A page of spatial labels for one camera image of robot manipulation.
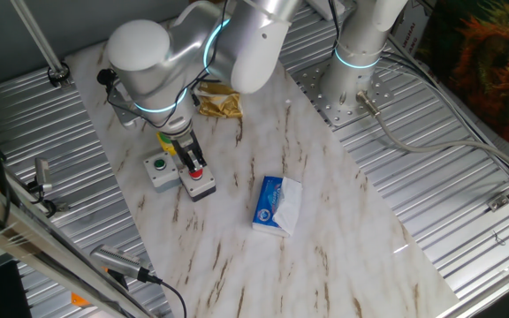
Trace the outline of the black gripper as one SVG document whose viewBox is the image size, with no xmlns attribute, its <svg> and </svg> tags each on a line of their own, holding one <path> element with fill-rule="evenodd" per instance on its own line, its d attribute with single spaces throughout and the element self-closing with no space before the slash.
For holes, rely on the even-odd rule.
<svg viewBox="0 0 509 318">
<path fill-rule="evenodd" d="M 171 142 L 182 163 L 189 171 L 202 170 L 207 165 L 195 132 L 183 133 Z"/>
</svg>

